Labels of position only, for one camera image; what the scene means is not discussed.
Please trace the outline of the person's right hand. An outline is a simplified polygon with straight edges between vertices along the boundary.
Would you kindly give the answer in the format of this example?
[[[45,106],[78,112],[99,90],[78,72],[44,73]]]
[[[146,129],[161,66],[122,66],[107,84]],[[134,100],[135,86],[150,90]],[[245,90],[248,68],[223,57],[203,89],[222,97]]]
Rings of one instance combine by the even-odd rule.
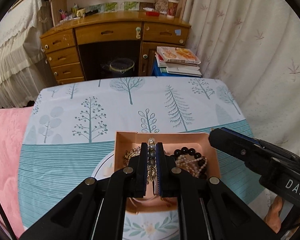
[[[280,212],[283,207],[283,199],[276,196],[273,203],[269,207],[268,213],[264,218],[264,222],[275,232],[278,233],[281,228]]]

